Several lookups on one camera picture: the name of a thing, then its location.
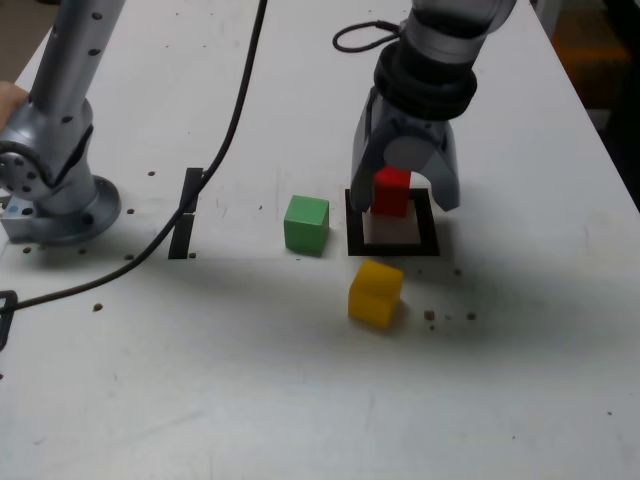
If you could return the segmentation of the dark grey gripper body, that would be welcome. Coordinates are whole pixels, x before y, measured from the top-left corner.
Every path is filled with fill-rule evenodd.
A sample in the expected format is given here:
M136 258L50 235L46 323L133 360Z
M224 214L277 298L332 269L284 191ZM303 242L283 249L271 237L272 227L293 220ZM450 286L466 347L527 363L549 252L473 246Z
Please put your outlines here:
M369 137L391 131L393 135L403 133L424 137L437 148L450 150L453 147L453 132L447 121L425 120L404 113L386 101L377 89L369 92Z

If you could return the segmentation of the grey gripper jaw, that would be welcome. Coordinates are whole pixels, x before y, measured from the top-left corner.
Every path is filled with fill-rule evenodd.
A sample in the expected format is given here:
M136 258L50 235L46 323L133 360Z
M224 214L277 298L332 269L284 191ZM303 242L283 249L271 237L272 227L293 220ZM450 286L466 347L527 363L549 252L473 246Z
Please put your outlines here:
M352 151L350 205L366 212L374 200L375 175L386 166L384 152L394 136L394 128L383 116L384 99L371 89L355 131Z
M453 131L448 122L409 128L384 150L387 166L420 174L429 181L441 210L460 205L460 183Z

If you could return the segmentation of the person's hand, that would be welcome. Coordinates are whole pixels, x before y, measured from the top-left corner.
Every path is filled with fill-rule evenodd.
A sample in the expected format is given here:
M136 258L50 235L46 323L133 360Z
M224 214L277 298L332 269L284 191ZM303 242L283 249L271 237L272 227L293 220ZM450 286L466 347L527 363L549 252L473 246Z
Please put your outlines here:
M0 129L3 130L11 114L28 98L28 92L8 82L0 82Z

